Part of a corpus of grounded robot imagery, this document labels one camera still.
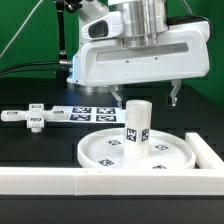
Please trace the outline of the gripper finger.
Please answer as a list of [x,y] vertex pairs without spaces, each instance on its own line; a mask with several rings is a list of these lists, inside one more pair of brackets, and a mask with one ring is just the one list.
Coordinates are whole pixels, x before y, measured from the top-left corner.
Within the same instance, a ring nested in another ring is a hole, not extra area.
[[119,108],[122,108],[122,95],[119,92],[119,87],[117,85],[110,87],[110,93],[117,101],[117,105]]
[[171,81],[172,84],[172,90],[169,95],[169,104],[171,106],[175,106],[177,103],[177,94],[181,88],[181,80],[176,79]]

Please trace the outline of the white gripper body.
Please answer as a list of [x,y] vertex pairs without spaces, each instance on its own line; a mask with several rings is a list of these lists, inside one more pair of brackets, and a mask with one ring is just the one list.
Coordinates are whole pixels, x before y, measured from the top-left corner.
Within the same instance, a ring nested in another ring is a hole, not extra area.
[[206,21],[172,25],[155,45],[132,48],[120,36],[89,41],[81,34],[68,81],[97,87],[203,77],[209,71],[209,37]]

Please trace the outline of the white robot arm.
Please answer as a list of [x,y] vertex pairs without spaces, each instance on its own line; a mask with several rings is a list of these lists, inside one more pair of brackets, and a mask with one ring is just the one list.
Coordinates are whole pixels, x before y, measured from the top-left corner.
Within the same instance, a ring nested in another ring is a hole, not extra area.
[[78,19],[70,83],[107,87],[121,101],[121,85],[170,81],[175,105],[181,81],[209,71],[211,25],[193,14],[187,22],[169,24],[166,0],[82,0]]

